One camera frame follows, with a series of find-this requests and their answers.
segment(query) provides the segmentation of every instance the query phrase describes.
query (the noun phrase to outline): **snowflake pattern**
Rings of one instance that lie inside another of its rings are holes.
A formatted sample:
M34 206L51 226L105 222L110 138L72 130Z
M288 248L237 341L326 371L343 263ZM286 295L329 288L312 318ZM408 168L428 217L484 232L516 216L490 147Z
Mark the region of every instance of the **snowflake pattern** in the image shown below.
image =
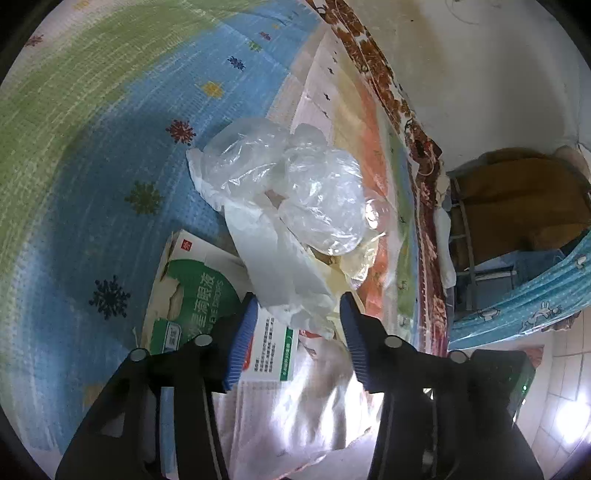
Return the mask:
M197 136L197 134L193 133L193 127L189 126L189 122L183 122L181 120L173 120L173 123L166 131L174 138L174 143L186 143L189 147L191 146L190 142L193 137Z
M222 98L223 96L223 89L221 83L207 82L205 85L201 87L201 89L207 95L213 98Z
M248 42L248 48L250 48L252 51L261 51L262 47L256 43L254 40L251 40L250 42Z
M25 43L26 47L34 47L35 45L37 45L38 43L41 43L43 41L43 35L31 35L31 38L29 38L27 40L27 43Z
M232 66L235 69L238 69L240 71L244 70L244 64L242 63L242 60L238 60L236 57L230 57L228 61L232 64Z
M158 189L154 188L154 182L140 183L136 181L134 189L131 190L128 197L125 197L125 201L132 205L138 215L142 213L156 215L162 200L164 197L160 196Z
M89 305L94 305L98 308L99 313L105 316L105 320L121 315L123 318L127 317L125 310L127 309L127 300L131 297L131 293L123 291L121 286L117 283L117 276L113 275L113 280L95 280L96 290L93 293L92 300L89 300Z

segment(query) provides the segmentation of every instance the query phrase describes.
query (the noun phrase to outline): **plastic bag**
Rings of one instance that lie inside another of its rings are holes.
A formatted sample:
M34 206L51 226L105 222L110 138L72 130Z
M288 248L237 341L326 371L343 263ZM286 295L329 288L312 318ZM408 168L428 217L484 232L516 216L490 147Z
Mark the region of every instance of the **plastic bag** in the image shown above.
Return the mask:
M235 121L187 161L196 189L224 213L261 305L292 328L331 337L337 299L302 243L331 255L360 243L357 161L311 125L290 135L267 119Z
M309 125L300 125L290 139L283 189L277 192L285 197L279 216L300 242L343 255L367 229L361 170L351 154L328 149L316 137Z

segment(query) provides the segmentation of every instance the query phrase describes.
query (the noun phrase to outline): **light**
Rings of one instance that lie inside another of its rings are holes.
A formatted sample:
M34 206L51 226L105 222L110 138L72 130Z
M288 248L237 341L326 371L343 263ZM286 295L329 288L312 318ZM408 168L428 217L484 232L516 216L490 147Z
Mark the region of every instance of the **light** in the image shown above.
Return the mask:
M589 405L580 401L568 402L560 407L556 413L556 426L566 443L576 442L586 433L590 410Z

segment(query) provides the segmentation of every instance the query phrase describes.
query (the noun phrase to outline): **white wall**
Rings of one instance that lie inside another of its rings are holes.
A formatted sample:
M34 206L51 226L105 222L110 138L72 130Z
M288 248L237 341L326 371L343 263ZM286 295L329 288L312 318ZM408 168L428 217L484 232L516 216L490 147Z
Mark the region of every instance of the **white wall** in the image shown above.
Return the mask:
M452 170L481 153L591 145L591 73L536 0L349 0Z
M542 413L544 411L546 396L550 384L555 334L556 333L552 331L545 333L538 332L517 340L504 340L480 347L488 350L519 350L524 347L538 345L544 347L542 363L540 363L535 370L534 381L532 382L530 391L525 398L525 404L521 407L519 416L517 417L517 426L530 446L534 443L535 435L540 426ZM470 349L465 352L470 355L473 351L474 349Z

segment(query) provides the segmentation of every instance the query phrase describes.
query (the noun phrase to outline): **green label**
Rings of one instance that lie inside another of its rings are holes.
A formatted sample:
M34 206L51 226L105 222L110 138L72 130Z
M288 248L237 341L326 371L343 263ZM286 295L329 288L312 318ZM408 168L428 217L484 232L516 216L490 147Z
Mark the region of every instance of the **green label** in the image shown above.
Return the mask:
M178 318L170 319L182 328L181 344L209 333L218 318L233 314L240 306L240 299L228 279L203 262L172 260L166 275L183 286L180 313Z
M290 372L290 359L291 359L291 339L294 331L288 328L285 331L285 343L283 345L283 363L281 364L281 379L287 380Z

